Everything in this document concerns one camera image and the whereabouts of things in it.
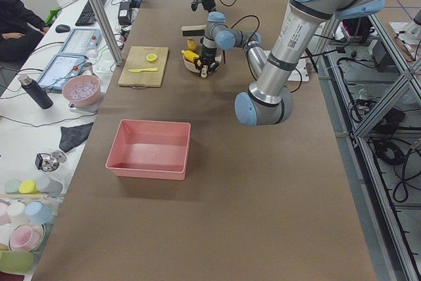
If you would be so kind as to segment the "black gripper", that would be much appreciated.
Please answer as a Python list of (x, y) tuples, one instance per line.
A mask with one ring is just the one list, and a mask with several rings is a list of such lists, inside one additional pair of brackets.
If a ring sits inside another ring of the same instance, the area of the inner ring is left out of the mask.
[(195, 69), (202, 71), (206, 66), (208, 71), (216, 71), (220, 63), (216, 60), (216, 47), (207, 47), (202, 45), (201, 54), (199, 58), (194, 62)]
[(191, 2), (191, 10), (196, 11), (199, 4), (202, 5), (202, 7), (207, 12), (214, 12), (216, 10), (216, 3), (215, 0), (193, 0)]

